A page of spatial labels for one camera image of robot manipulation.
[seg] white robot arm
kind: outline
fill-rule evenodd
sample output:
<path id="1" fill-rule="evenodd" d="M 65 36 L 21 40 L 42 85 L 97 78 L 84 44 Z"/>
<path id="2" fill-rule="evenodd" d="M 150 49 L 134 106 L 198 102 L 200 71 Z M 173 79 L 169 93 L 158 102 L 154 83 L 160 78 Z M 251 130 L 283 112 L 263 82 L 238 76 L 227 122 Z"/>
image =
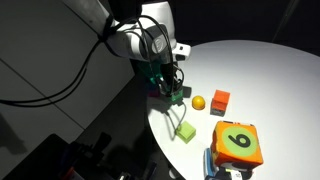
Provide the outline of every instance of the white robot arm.
<path id="1" fill-rule="evenodd" d="M 104 36 L 106 23 L 110 28 L 116 27 L 119 22 L 113 20 L 110 13 L 98 0 L 63 0 L 63 2 L 74 11 L 86 24 L 88 24 L 99 36 Z M 174 23 L 168 2 L 158 2 L 142 5 L 141 15 L 150 16 L 155 19 L 167 32 L 169 37 L 173 61 L 186 60 L 190 56 L 191 47 L 177 43 L 174 36 Z M 148 45 L 152 54 L 160 54 L 167 46 L 164 35 L 151 20 L 140 18 L 141 25 L 148 32 Z M 141 60 L 152 61 L 148 59 L 142 41 L 141 27 L 138 23 L 123 24 L 116 32 L 109 34 L 106 44 L 115 55 Z M 161 58 L 161 64 L 170 63 L 169 58 Z"/>
<path id="2" fill-rule="evenodd" d="M 168 2 L 143 4 L 140 16 L 117 22 L 99 0 L 62 1 L 98 34 L 111 53 L 149 62 L 152 73 L 145 74 L 149 74 L 162 94 L 172 96 L 181 92 L 183 78 L 178 79 L 175 72 L 183 72 L 176 62 L 187 60 L 191 47 L 177 43 Z M 158 64 L 156 73 L 151 65 L 154 62 Z"/>

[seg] white table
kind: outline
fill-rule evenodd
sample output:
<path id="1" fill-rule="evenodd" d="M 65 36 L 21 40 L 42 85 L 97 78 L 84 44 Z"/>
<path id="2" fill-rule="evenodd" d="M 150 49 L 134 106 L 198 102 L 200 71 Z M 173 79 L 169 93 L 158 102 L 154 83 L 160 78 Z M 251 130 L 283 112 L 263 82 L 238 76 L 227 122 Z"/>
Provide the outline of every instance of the white table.
<path id="1" fill-rule="evenodd" d="M 161 150 L 184 178 L 203 179 L 203 153 L 215 124 L 229 120 L 257 128 L 264 164 L 251 179 L 319 179 L 319 57 L 270 43 L 218 41 L 193 47 L 179 66 L 191 97 L 171 107 L 148 98 L 148 117 Z M 231 93 L 224 117 L 209 113 L 216 89 Z M 202 111 L 191 106 L 196 95 L 206 100 Z M 197 130 L 188 144 L 174 136 L 181 119 Z"/>

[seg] black number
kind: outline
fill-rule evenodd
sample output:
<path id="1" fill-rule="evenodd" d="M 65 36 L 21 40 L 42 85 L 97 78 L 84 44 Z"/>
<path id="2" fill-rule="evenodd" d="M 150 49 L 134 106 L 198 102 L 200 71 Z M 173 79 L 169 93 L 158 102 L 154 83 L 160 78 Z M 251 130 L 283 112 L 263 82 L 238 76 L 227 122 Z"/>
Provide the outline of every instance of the black number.
<path id="1" fill-rule="evenodd" d="M 243 148 L 247 148 L 251 145 L 251 141 L 248 138 L 248 136 L 244 135 L 244 134 L 238 134 L 236 136 L 236 139 L 234 137 L 232 137 L 231 135 L 228 136 L 229 139 L 234 142 L 236 145 L 243 147 Z"/>

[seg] orange block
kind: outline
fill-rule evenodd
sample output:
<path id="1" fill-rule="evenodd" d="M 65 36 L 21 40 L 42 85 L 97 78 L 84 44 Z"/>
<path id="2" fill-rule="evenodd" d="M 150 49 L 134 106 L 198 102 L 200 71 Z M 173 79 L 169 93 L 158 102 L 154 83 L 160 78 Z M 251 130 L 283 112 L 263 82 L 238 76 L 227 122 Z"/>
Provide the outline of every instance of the orange block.
<path id="1" fill-rule="evenodd" d="M 216 90 L 214 97 L 211 101 L 211 111 L 210 114 L 217 116 L 224 116 L 228 102 L 229 102 L 230 93 Z"/>
<path id="2" fill-rule="evenodd" d="M 251 171 L 263 164 L 255 126 L 219 121 L 212 135 L 212 159 L 216 166 Z"/>

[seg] green block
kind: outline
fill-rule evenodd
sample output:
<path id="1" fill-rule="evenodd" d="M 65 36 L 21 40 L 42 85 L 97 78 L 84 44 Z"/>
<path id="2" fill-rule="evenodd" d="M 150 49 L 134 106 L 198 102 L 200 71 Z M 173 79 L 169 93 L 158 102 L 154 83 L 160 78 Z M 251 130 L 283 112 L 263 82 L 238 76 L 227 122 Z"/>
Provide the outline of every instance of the green block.
<path id="1" fill-rule="evenodd" d="M 196 135 L 196 129 L 185 121 L 176 129 L 176 134 L 188 144 L 188 142 Z"/>
<path id="2" fill-rule="evenodd" d="M 171 96 L 171 101 L 174 102 L 174 101 L 182 98 L 182 96 L 183 96 L 183 90 L 181 89 L 178 93 L 173 94 L 173 95 Z"/>

